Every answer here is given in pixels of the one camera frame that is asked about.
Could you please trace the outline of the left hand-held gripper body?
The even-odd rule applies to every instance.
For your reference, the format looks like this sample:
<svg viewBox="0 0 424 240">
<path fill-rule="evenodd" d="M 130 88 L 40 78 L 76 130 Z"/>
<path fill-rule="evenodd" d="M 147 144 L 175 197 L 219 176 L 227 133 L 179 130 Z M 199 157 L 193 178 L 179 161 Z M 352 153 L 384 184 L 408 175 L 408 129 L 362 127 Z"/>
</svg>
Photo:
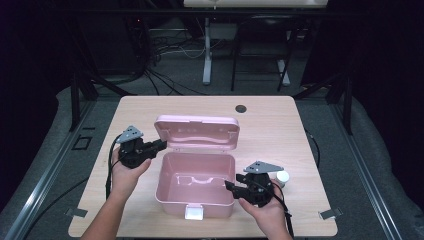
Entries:
<svg viewBox="0 0 424 240">
<path fill-rule="evenodd" d="M 120 145 L 118 159 L 124 166 L 134 169 L 146 159 L 156 157 L 157 148 L 152 142 L 145 142 L 142 136 L 140 130 L 130 125 L 118 137 L 117 143 Z"/>
</svg>

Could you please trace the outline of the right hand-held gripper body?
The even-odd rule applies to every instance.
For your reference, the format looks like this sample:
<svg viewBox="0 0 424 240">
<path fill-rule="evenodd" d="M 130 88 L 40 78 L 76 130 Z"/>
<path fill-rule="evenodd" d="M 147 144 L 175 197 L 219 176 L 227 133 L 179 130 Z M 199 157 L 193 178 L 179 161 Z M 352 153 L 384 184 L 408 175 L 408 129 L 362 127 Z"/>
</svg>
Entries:
<svg viewBox="0 0 424 240">
<path fill-rule="evenodd" d="M 273 184 L 270 172 L 282 171 L 283 167 L 263 161 L 255 161 L 244 169 L 243 183 L 247 186 L 249 196 L 247 201 L 252 205 L 263 207 L 273 197 Z"/>
</svg>

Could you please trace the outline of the white pill bottle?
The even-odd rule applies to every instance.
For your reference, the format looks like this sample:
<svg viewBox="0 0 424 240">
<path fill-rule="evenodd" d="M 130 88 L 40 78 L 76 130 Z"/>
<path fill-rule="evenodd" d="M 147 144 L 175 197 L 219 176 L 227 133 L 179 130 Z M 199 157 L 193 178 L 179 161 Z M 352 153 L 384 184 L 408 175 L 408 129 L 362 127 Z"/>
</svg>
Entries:
<svg viewBox="0 0 424 240">
<path fill-rule="evenodd" d="M 278 182 L 281 188 L 283 188 L 286 185 L 289 179 L 290 179 L 289 173 L 285 170 L 278 171 L 276 173 L 275 180 Z"/>
</svg>

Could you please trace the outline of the pink storage box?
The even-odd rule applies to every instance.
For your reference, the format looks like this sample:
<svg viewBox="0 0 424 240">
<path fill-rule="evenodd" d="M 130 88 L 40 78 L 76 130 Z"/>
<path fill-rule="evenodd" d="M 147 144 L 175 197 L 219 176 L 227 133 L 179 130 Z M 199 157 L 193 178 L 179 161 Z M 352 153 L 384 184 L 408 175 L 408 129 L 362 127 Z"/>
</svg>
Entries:
<svg viewBox="0 0 424 240">
<path fill-rule="evenodd" d="M 156 200 L 165 213 L 187 220 L 228 218 L 234 198 L 239 123 L 231 117 L 161 115 L 155 122 L 169 152 L 162 159 Z"/>
</svg>

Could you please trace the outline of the person's left hand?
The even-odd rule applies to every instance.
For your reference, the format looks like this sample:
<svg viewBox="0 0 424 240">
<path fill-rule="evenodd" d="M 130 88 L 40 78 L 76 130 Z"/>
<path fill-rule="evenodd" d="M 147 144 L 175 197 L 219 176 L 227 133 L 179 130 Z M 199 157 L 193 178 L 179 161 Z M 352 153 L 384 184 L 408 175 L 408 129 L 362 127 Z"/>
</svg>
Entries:
<svg viewBox="0 0 424 240">
<path fill-rule="evenodd" d="M 147 159 L 140 166 L 131 169 L 124 166 L 118 157 L 119 149 L 116 148 L 112 155 L 112 186 L 109 199 L 126 202 L 133 193 L 140 176 L 150 167 L 151 160 Z"/>
</svg>

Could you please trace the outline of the person's right hand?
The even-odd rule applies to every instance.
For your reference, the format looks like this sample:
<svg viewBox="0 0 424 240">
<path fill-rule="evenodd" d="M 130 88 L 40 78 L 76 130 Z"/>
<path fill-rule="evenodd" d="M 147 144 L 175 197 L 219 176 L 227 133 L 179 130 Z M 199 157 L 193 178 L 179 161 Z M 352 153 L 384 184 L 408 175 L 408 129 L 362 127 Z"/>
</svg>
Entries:
<svg viewBox="0 0 424 240">
<path fill-rule="evenodd" d="M 287 232 L 284 208 L 275 197 L 263 207 L 256 207 L 244 198 L 240 198 L 238 202 L 265 234 Z"/>
</svg>

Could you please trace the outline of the grey tape strip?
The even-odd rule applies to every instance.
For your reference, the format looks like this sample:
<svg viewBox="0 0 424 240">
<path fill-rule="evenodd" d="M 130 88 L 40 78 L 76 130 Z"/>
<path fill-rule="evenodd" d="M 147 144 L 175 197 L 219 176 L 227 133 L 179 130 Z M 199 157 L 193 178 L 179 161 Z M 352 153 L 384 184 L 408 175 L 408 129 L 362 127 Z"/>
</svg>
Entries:
<svg viewBox="0 0 424 240">
<path fill-rule="evenodd" d="M 65 211 L 65 214 L 70 217 L 81 217 L 84 218 L 87 214 L 87 210 L 79 209 L 79 208 L 68 208 Z"/>
<path fill-rule="evenodd" d="M 340 208 L 329 209 L 319 213 L 321 219 L 336 219 L 343 214 Z"/>
</svg>

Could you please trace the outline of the black metal stand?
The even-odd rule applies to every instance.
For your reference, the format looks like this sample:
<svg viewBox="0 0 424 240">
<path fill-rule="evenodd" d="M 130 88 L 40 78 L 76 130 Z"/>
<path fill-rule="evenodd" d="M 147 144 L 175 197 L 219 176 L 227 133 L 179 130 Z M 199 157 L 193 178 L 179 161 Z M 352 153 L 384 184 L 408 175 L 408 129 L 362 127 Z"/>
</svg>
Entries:
<svg viewBox="0 0 424 240">
<path fill-rule="evenodd" d="M 328 104 L 337 104 L 343 99 L 342 108 L 342 125 L 349 135 L 352 135 L 351 129 L 351 113 L 352 113 L 352 80 L 347 73 L 337 73 L 328 79 L 319 83 L 312 84 L 306 90 L 293 96 L 295 100 L 306 98 L 307 96 L 317 92 L 319 89 L 329 86 L 329 90 L 325 96 Z"/>
<path fill-rule="evenodd" d="M 81 121 L 80 94 L 83 94 L 83 96 L 88 101 L 97 100 L 99 94 L 94 87 L 95 83 L 98 83 L 106 87 L 107 89 L 111 90 L 112 92 L 116 93 L 117 95 L 121 97 L 133 96 L 133 93 L 125 91 L 121 89 L 120 87 L 107 81 L 106 79 L 98 75 L 95 75 L 91 72 L 88 72 L 88 71 L 75 72 L 71 79 L 71 85 L 70 85 L 71 112 L 72 112 L 70 132 L 74 131 Z"/>
</svg>

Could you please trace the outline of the black chair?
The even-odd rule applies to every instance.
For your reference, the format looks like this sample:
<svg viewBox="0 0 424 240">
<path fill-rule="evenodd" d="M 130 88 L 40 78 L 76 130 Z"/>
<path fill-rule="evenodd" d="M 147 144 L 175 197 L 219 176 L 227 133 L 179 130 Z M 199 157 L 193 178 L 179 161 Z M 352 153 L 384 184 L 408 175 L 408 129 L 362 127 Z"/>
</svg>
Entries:
<svg viewBox="0 0 424 240">
<path fill-rule="evenodd" d="M 232 49 L 231 90 L 237 76 L 277 74 L 280 91 L 289 84 L 288 66 L 296 38 L 305 21 L 277 15 L 256 15 L 237 25 Z"/>
</svg>

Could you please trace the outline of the white desk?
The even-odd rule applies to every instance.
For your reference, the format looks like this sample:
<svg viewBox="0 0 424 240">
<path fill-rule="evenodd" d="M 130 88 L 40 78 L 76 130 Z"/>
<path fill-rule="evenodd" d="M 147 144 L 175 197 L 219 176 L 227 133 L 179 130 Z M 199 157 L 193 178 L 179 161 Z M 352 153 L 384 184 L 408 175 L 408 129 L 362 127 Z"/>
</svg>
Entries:
<svg viewBox="0 0 424 240">
<path fill-rule="evenodd" d="M 274 10 L 274 9 L 325 9 L 329 0 L 183 0 L 186 8 L 193 10 Z M 235 36 L 234 23 L 215 23 L 213 17 L 204 18 L 205 61 L 203 84 L 211 83 L 212 75 L 212 39 L 231 39 Z"/>
</svg>

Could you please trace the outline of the aluminium floor rail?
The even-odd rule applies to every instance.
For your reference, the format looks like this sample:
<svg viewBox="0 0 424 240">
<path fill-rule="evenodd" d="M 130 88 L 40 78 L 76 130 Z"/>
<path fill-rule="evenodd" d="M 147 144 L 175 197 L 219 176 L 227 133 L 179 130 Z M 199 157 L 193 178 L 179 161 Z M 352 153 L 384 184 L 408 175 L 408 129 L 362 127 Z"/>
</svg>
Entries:
<svg viewBox="0 0 424 240">
<path fill-rule="evenodd" d="M 400 231 L 393 220 L 387 204 L 383 199 L 374 181 L 374 178 L 368 169 L 368 166 L 365 163 L 364 157 L 357 145 L 355 137 L 348 133 L 343 124 L 342 111 L 337 105 L 330 105 L 329 109 L 353 155 L 353 162 L 356 166 L 357 174 L 387 240 L 403 240 L 403 237 L 401 236 Z"/>
<path fill-rule="evenodd" d="M 59 104 L 58 113 L 29 170 L 0 214 L 0 240 L 24 239 L 71 150 L 71 144 L 77 139 L 81 124 L 95 104 L 94 101 L 83 103 L 80 119 L 74 127 L 71 106 L 64 102 Z"/>
</svg>

